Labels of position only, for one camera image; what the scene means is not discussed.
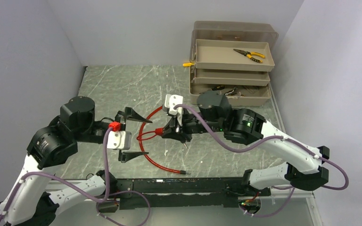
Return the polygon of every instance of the gray wall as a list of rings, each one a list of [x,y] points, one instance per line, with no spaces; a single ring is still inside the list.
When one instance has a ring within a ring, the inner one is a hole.
[[[328,146],[350,177],[315,192],[323,221],[362,225],[362,1],[304,1],[280,48],[271,82],[287,132]]]
[[[303,0],[48,0],[83,65],[180,65],[197,20],[269,23],[285,36]]]
[[[82,65],[46,0],[0,0],[0,201],[34,133],[77,94]]]

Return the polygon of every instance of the table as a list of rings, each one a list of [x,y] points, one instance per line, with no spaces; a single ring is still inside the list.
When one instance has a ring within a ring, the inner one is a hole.
[[[178,65],[89,66],[79,90],[80,96],[87,96],[95,101],[95,120],[105,116],[114,117],[117,111],[126,106],[146,117],[163,104],[166,94],[182,95],[184,103],[191,105],[188,68]],[[261,107],[249,108],[282,129],[274,106],[272,98]],[[153,124],[148,124],[144,131],[164,126],[169,117],[164,112],[159,112],[151,120]],[[127,130],[133,133],[129,151],[140,151],[135,139],[140,126],[141,123],[138,122],[127,123]],[[230,141],[226,143],[232,147],[243,147]],[[145,150],[154,161],[176,170],[186,170],[190,174],[166,172],[153,166],[142,156],[120,163],[118,151],[115,150],[108,152],[110,172],[116,178],[241,177],[246,169],[265,169],[284,162],[260,148],[248,153],[231,153],[218,145],[209,134],[193,135],[192,141],[187,145],[188,148],[185,148],[179,141],[160,137],[144,141]],[[79,143],[78,153],[67,160],[57,175],[67,179],[81,179],[102,169],[102,146]]]

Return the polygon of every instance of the beige tray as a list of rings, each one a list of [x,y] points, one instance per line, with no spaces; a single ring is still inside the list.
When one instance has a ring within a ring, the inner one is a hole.
[[[194,71],[189,71],[190,81],[193,80]],[[191,103],[197,104],[197,97],[200,93],[207,90],[211,90],[215,85],[213,84],[196,84],[194,82],[189,83],[189,94],[191,97]],[[219,90],[218,92],[224,93],[231,90],[234,85],[226,85],[225,89]],[[271,92],[269,86],[250,86],[249,90],[244,89],[242,86],[238,86],[239,92],[244,95],[238,96],[227,96],[228,101],[233,106],[262,106],[268,99],[271,98]]]
[[[234,51],[237,48],[249,52],[258,52],[266,56],[263,63],[256,63]],[[198,69],[239,70],[270,72],[275,64],[267,42],[196,40],[196,62]]]
[[[195,83],[216,85],[267,86],[268,72],[196,69]]]

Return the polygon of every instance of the black cable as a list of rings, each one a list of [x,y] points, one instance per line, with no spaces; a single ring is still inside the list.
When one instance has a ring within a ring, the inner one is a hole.
[[[239,195],[239,196],[246,195],[246,193],[244,193],[244,194],[241,194],[241,193],[236,193],[236,192],[230,191],[230,190],[225,189],[225,188],[223,188],[222,190],[224,190],[224,191],[226,191],[226,192],[229,192],[229,193],[231,193],[231,194]]]
[[[109,118],[109,117],[103,117],[100,121],[103,121],[103,120],[110,120],[110,121],[115,121],[114,119],[112,118]]]
[[[87,174],[87,176],[85,177],[86,180],[88,180],[88,176],[89,176],[89,175],[94,175],[94,174],[93,174],[93,173]]]

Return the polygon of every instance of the yellow plier handle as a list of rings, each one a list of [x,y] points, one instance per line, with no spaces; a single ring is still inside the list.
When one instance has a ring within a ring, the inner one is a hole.
[[[252,56],[258,56],[258,57],[261,57],[261,58],[263,58],[263,59],[266,58],[266,56],[263,55],[263,54],[261,54],[261,53],[248,52],[248,54],[246,55],[246,57],[249,58],[249,59],[251,59],[251,60],[253,60],[253,61],[255,61],[256,63],[263,63],[263,60],[256,59],[256,58],[254,58],[254,57],[252,57]]]

